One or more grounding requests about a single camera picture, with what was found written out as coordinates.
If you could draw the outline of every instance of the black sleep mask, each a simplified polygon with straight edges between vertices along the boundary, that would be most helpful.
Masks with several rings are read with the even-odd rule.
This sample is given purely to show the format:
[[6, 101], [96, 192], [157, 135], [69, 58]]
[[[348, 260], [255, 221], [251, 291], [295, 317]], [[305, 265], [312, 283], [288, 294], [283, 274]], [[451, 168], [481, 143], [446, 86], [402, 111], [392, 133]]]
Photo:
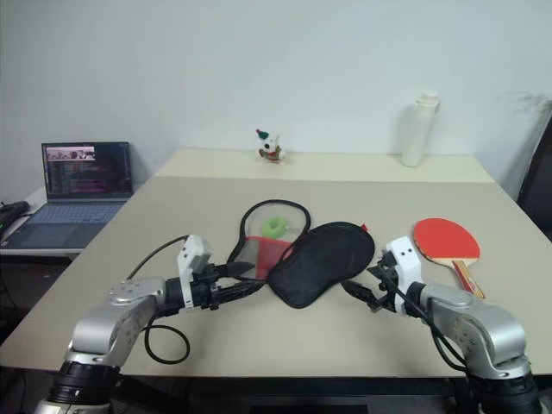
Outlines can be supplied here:
[[373, 238], [352, 223], [324, 224], [301, 235], [268, 273], [274, 292], [293, 308], [312, 304], [332, 285], [352, 278], [373, 258]]

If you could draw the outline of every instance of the floor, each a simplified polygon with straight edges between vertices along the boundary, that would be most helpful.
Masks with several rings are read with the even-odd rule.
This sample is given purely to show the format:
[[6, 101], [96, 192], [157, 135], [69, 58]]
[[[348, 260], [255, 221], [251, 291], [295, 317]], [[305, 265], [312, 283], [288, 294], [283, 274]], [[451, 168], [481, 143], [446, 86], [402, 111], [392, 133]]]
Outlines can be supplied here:
[[[24, 315], [52, 286], [66, 268], [64, 264], [0, 264], [3, 280], [0, 306], [2, 319], [14, 315]], [[47, 395], [53, 375], [42, 371], [26, 371], [24, 381], [22, 371], [0, 367], [0, 414], [33, 412], [38, 402]], [[369, 412], [370, 414], [423, 413], [443, 414], [449, 412], [451, 403], [447, 398], [422, 396], [347, 396], [324, 398], [297, 398], [286, 396], [231, 396], [201, 397], [189, 395], [189, 379], [141, 377], [141, 380], [155, 388], [174, 396], [186, 396], [190, 412], [208, 414], [225, 412], [246, 414], [257, 412], [276, 412], [273, 407], [282, 405], [341, 405], [332, 412]], [[142, 414], [149, 411], [113, 401], [115, 414]]]

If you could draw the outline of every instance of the beige table surface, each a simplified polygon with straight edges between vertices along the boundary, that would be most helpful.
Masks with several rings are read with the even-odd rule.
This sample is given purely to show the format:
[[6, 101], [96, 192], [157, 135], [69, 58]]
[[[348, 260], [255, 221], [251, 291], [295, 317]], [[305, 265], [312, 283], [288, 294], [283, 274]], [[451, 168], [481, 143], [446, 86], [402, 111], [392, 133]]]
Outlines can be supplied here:
[[[263, 199], [287, 198], [311, 212], [313, 226], [341, 220], [366, 223], [378, 251], [388, 241], [410, 234], [414, 223], [425, 217], [444, 216], [461, 223], [480, 243], [482, 258], [471, 269], [487, 302], [506, 307], [524, 325], [534, 373], [552, 373], [552, 331], [547, 321], [552, 244], [485, 174], [470, 177], [470, 182], [458, 179], [454, 183], [178, 175], [155, 176], [133, 196], [0, 348], [0, 364], [57, 369], [75, 323], [151, 250], [177, 235], [194, 233], [210, 242], [213, 261], [222, 263], [236, 243], [245, 210]], [[156, 256], [137, 277], [176, 277], [177, 249], [174, 246]], [[452, 271], [426, 260], [423, 277], [426, 282], [458, 285]], [[376, 286], [366, 272], [358, 279]], [[427, 327], [418, 320], [384, 310], [373, 314], [338, 285], [303, 310], [288, 307], [266, 286], [220, 310], [181, 312], [161, 321], [188, 335], [190, 358], [175, 366], [158, 364], [147, 357], [140, 338], [122, 369], [124, 373], [457, 374], [442, 362]], [[178, 337], [161, 331], [152, 337], [153, 347], [161, 356], [181, 355]]]

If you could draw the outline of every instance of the laptop trackpad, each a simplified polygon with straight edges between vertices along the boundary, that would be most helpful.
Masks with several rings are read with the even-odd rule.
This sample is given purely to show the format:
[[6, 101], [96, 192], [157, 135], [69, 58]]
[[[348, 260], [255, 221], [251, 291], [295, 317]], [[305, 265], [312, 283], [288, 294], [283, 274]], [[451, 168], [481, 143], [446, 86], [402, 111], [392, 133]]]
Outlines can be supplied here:
[[78, 224], [34, 225], [24, 240], [21, 248], [60, 248], [64, 241], [78, 228]]

